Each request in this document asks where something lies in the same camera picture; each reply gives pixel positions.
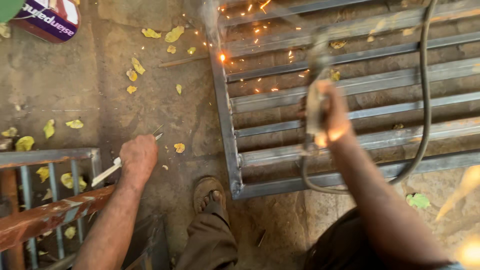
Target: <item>hand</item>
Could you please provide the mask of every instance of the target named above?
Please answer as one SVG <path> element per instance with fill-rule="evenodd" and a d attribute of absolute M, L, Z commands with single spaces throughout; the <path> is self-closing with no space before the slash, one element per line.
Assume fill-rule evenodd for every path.
<path fill-rule="evenodd" d="M 122 178 L 136 180 L 134 184 L 140 184 L 143 188 L 156 165 L 157 153 L 153 135 L 139 135 L 124 143 L 120 150 Z"/>
<path fill-rule="evenodd" d="M 336 88 L 330 80 L 317 81 L 318 91 L 327 96 L 324 110 L 325 133 L 315 136 L 319 147 L 330 146 L 344 135 L 353 135 L 352 123 L 347 117 L 348 105 L 341 95 L 342 89 Z"/>

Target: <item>forearm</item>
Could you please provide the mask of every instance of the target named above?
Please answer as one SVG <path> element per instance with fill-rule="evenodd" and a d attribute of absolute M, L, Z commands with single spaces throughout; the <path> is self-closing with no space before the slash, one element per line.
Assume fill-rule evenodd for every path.
<path fill-rule="evenodd" d="M 335 164 L 342 174 L 369 239 L 388 261 L 436 266 L 448 263 L 431 230 L 416 211 L 388 185 L 353 132 L 331 146 Z"/>
<path fill-rule="evenodd" d="M 122 175 L 116 190 L 102 210 L 80 248 L 74 270 L 120 269 L 132 238 L 143 186 L 140 181 L 124 177 L 139 177 L 126 173 Z"/>

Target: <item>purple label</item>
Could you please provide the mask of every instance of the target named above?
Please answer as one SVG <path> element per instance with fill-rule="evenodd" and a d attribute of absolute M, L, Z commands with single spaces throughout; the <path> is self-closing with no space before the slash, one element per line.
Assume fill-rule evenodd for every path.
<path fill-rule="evenodd" d="M 65 21 L 49 9 L 42 11 L 44 8 L 45 7 L 34 0 L 27 0 L 20 12 L 16 15 L 16 18 L 33 15 L 24 20 L 63 41 L 67 41 L 75 35 L 77 28 L 74 25 Z"/>

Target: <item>metal grill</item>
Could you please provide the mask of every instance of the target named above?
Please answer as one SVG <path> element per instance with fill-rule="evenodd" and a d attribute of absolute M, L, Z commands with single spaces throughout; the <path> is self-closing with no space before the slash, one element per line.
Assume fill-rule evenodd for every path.
<path fill-rule="evenodd" d="M 266 14 L 258 12 L 250 15 L 226 18 L 222 15 L 218 18 L 218 28 L 206 24 L 207 37 L 210 46 L 210 60 L 213 70 L 215 93 L 218 106 L 218 115 L 227 161 L 228 178 L 232 197 L 234 199 L 249 198 L 254 196 L 272 195 L 286 192 L 304 190 L 307 187 L 300 177 L 290 177 L 256 183 L 244 183 L 242 170 L 248 167 L 279 164 L 282 162 L 296 161 L 302 154 L 300 145 L 268 148 L 257 151 L 239 153 L 237 138 L 260 135 L 272 132 L 285 131 L 301 128 L 301 121 L 288 121 L 262 126 L 236 129 L 233 125 L 232 116 L 237 113 L 266 110 L 297 104 L 306 95 L 306 87 L 295 87 L 268 93 L 260 93 L 241 97 L 230 98 L 227 92 L 230 83 L 261 78 L 274 75 L 282 75 L 305 71 L 308 68 L 306 61 L 298 61 L 291 64 L 278 65 L 268 68 L 254 69 L 244 72 L 228 73 L 225 71 L 220 55 L 224 54 L 228 59 L 247 57 L 256 54 L 265 54 L 279 50 L 303 48 L 310 44 L 311 29 L 286 32 L 276 35 L 262 36 L 254 40 L 246 38 L 238 41 L 223 42 L 226 27 L 257 22 L 265 19 L 273 19 L 282 16 L 290 16 L 304 12 L 319 11 L 354 3 L 368 2 L 367 0 L 327 0 L 311 4 L 305 4 Z M 238 0 L 229 0 L 227 5 L 238 4 Z M 216 3 L 210 0 L 207 16 L 218 17 Z M 425 9 L 413 9 L 402 12 L 382 14 L 366 19 L 344 21 L 328 25 L 330 39 L 345 40 L 353 37 L 366 36 L 372 29 L 376 33 L 399 30 L 408 27 L 419 26 L 424 16 Z M 438 5 L 434 11 L 431 23 L 458 20 L 480 14 L 480 2 L 476 0 L 462 0 L 454 3 Z M 438 49 L 449 46 L 480 41 L 480 32 L 461 34 L 450 37 L 431 39 L 428 41 L 429 49 Z M 356 53 L 343 54 L 331 57 L 333 64 L 345 64 L 355 61 L 376 59 L 385 56 L 393 56 L 418 51 L 417 42 L 372 49 Z M 472 58 L 458 61 L 433 64 L 429 66 L 430 80 L 441 81 L 445 79 L 461 78 L 480 74 L 476 68 L 480 58 Z M 413 86 L 420 84 L 418 68 L 403 69 L 394 72 L 386 72 L 351 79 L 340 80 L 337 85 L 344 88 L 346 95 L 356 95 L 373 91 L 381 91 L 395 87 Z M 432 99 L 432 106 L 444 106 L 454 103 L 467 102 L 480 99 L 480 92 L 452 95 Z M 390 113 L 406 112 L 422 109 L 423 103 L 409 102 L 396 105 L 383 106 L 365 110 L 356 110 L 349 113 L 350 119 L 386 115 Z M 432 126 L 431 140 L 445 139 L 456 136 L 480 134 L 479 117 L 436 123 Z M 401 130 L 389 130 L 359 136 L 359 141 L 364 149 L 379 149 L 391 146 L 413 144 L 420 141 L 422 127 L 411 127 Z M 319 154 L 326 154 L 326 149 L 321 149 Z M 384 177 L 395 177 L 408 164 L 409 160 L 401 160 L 381 164 L 380 170 Z M 415 173 L 431 172 L 458 167 L 466 167 L 480 164 L 480 150 L 442 154 L 424 158 Z M 317 173 L 312 175 L 312 181 L 320 186 L 343 184 L 337 172 Z"/>
<path fill-rule="evenodd" d="M 20 168 L 20 176 L 23 185 L 23 196 L 25 202 L 25 211 L 32 209 L 32 182 L 30 177 L 29 166 L 38 165 L 38 164 L 48 164 L 49 171 L 49 182 L 50 189 L 52 191 L 52 200 L 57 202 L 60 200 L 57 179 L 55 177 L 55 163 L 70 161 L 72 178 L 73 178 L 73 192 L 77 196 L 80 194 L 79 187 L 79 173 L 78 173 L 78 160 L 91 160 L 92 175 L 95 177 L 100 174 L 102 170 L 101 160 L 100 160 L 100 149 L 98 148 L 79 148 L 79 149 L 61 149 L 61 150 L 41 150 L 41 151 L 31 151 L 31 152 L 10 152 L 0 154 L 0 169 L 6 168 Z M 75 219 L 77 219 L 77 229 L 78 229 L 78 238 L 80 243 L 84 240 L 84 222 L 81 216 L 77 212 L 79 211 L 80 203 L 75 204 L 72 209 L 74 211 L 68 211 L 65 214 L 64 219 L 60 222 L 61 224 L 67 224 Z M 49 219 L 44 220 L 44 223 L 51 223 Z M 58 255 L 59 259 L 65 257 L 65 251 L 63 248 L 63 233 L 61 224 L 55 228 L 57 236 L 57 246 L 58 246 Z M 2 229 L 3 233 L 11 232 L 8 229 Z M 36 248 L 36 239 L 35 237 L 30 237 L 28 239 L 30 259 L 32 262 L 32 268 L 38 268 L 38 258 L 37 258 L 37 248 Z"/>

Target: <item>asian paints logo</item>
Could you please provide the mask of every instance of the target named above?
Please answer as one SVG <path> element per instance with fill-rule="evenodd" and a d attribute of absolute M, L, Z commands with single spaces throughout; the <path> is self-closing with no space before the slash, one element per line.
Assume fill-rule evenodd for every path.
<path fill-rule="evenodd" d="M 33 8 L 32 6 L 30 6 L 29 4 L 24 4 L 23 8 L 22 8 L 23 11 L 27 11 L 29 12 L 30 14 L 32 14 L 32 18 L 38 18 L 42 21 L 44 21 L 45 23 L 47 24 L 50 24 L 51 26 L 57 28 L 59 30 L 59 33 L 66 33 L 67 35 L 71 36 L 74 34 L 74 32 L 70 31 L 69 29 L 67 29 L 66 27 L 64 27 L 63 25 L 57 23 L 54 19 L 55 19 L 55 16 L 52 16 L 52 17 L 47 17 L 45 14 L 39 12 L 38 10 L 36 10 L 35 8 Z"/>

